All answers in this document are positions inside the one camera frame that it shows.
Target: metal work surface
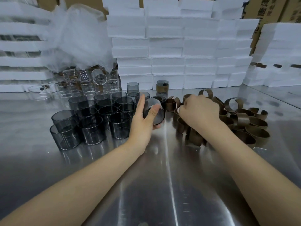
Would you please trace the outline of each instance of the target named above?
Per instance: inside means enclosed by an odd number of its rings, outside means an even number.
[[[251,88],[301,109],[301,86],[251,86]]]
[[[147,91],[151,96],[156,91]],[[199,89],[170,90],[179,97]],[[213,89],[225,101],[241,97],[244,108],[269,112],[271,138],[256,151],[301,187],[301,110],[250,87]],[[49,186],[100,158],[125,140],[81,144],[60,152],[51,137],[51,115],[60,101],[26,100],[26,93],[0,94],[0,208],[3,218]],[[187,143],[172,113],[153,132],[143,154],[117,181],[84,225],[258,225],[217,153]]]

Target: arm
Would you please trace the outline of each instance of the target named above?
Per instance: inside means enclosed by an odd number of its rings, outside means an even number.
[[[87,167],[44,190],[6,216],[0,225],[81,225],[123,173],[143,154],[160,108],[143,119],[145,97],[138,103],[128,141]]]
[[[301,190],[220,121],[216,103],[191,95],[179,115],[220,154],[260,225],[301,225]]]

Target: hand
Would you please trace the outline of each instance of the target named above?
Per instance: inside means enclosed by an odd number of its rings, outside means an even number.
[[[191,95],[179,109],[180,117],[193,129],[203,132],[220,123],[219,105],[204,95]]]
[[[142,95],[139,99],[136,108],[136,113],[133,116],[130,136],[129,139],[127,140],[127,143],[130,144],[135,149],[138,149],[141,155],[145,151],[145,148],[151,139],[152,130],[161,127],[161,124],[153,125],[153,120],[155,119],[161,105],[155,104],[149,110],[147,117],[144,119],[142,115],[144,103],[145,103],[145,95]]]

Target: right hand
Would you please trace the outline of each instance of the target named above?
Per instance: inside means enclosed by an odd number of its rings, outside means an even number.
[[[204,95],[191,95],[179,108],[180,117],[201,135],[208,128],[220,123],[219,105]]]

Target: left hand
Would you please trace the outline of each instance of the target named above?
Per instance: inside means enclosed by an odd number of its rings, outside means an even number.
[[[129,139],[127,140],[127,143],[130,144],[135,149],[138,149],[141,155],[145,151],[145,148],[151,139],[152,130],[161,127],[161,124],[153,125],[153,121],[161,105],[155,104],[149,110],[147,117],[144,119],[142,115],[144,103],[145,103],[145,95],[142,95],[139,99],[136,108],[136,113],[133,116],[131,131],[130,131]]]

